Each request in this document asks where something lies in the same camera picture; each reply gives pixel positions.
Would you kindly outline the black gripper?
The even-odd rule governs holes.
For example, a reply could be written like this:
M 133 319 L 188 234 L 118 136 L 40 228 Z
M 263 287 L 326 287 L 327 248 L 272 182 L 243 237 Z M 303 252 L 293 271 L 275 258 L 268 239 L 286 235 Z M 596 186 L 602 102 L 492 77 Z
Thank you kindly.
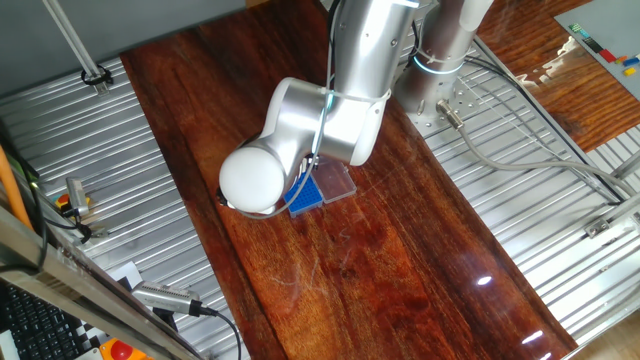
M 312 154 L 310 154 L 302 160 L 299 167 L 298 176 L 303 176 L 303 174 L 307 171 L 307 167 L 309 169 L 317 169 L 318 166 L 319 166 L 319 157 L 314 157 Z

